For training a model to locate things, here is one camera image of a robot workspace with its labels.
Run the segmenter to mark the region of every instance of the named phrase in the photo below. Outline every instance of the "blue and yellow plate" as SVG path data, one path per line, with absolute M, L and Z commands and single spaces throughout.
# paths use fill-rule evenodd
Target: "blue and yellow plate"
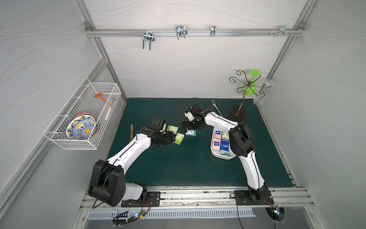
M 66 136 L 72 140 L 83 140 L 89 137 L 97 120 L 92 115 L 76 117 L 66 128 Z

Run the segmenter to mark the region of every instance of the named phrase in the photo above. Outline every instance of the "white wire basket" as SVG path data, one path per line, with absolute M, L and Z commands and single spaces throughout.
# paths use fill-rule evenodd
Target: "white wire basket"
M 102 93 L 107 102 L 95 98 L 99 93 Z M 43 135 L 63 149 L 97 149 L 120 95 L 121 91 L 116 83 L 94 83 L 86 78 Z M 81 113 L 95 116 L 96 124 L 88 138 L 71 140 L 66 136 L 67 126 Z

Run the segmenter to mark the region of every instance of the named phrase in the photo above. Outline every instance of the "small box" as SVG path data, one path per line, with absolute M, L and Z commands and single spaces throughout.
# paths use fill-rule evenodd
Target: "small box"
M 184 138 L 184 134 L 177 133 L 177 135 L 175 136 L 174 143 L 180 145 L 183 141 L 183 138 Z
M 225 139 L 225 140 L 229 141 L 229 136 L 223 132 L 223 134 L 221 135 L 221 139 Z
M 214 138 L 220 138 L 221 139 L 221 134 L 222 134 L 222 131 L 215 128 L 215 133 L 213 134 L 213 137 Z
M 186 135 L 187 135 L 187 136 L 196 136 L 196 130 L 188 130 L 188 131 L 186 132 Z
M 178 127 L 169 125 L 168 128 L 167 128 L 167 131 L 171 131 L 171 132 L 173 132 L 173 134 L 177 134 L 178 133 Z
M 220 150 L 220 144 L 221 144 L 221 139 L 219 138 L 214 138 L 212 141 L 212 149 L 215 149 L 217 151 Z
M 221 154 L 230 154 L 229 153 L 229 141 L 227 141 L 225 139 L 221 140 L 220 153 Z

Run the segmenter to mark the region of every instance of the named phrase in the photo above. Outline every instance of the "metal fork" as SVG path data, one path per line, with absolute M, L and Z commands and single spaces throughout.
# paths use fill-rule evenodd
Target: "metal fork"
M 222 114 L 221 114 L 221 112 L 220 112 L 220 110 L 217 108 L 217 106 L 216 106 L 216 103 L 215 103 L 215 100 L 214 99 L 212 99 L 211 100 L 211 102 L 212 102 L 212 105 L 216 108 L 216 110 L 219 112 L 219 114 L 220 114 L 220 116 L 222 116 Z

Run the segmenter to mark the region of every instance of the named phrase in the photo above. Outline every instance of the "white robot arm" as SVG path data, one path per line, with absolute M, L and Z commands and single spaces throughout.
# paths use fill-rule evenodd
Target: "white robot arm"
M 182 130 L 197 130 L 206 125 L 220 129 L 229 136 L 230 149 L 240 159 L 247 176 L 250 200 L 256 204 L 268 192 L 268 187 L 259 171 L 254 152 L 254 140 L 245 122 L 237 123 L 217 115 L 210 109 L 202 110 L 193 104 L 184 114 L 189 121 L 182 123 Z
M 173 132 L 166 131 L 165 119 L 154 116 L 150 125 L 138 130 L 133 140 L 107 161 L 95 163 L 88 194 L 98 200 L 116 206 L 121 200 L 146 200 L 146 188 L 126 183 L 124 175 L 131 164 L 151 144 L 167 145 L 175 140 Z

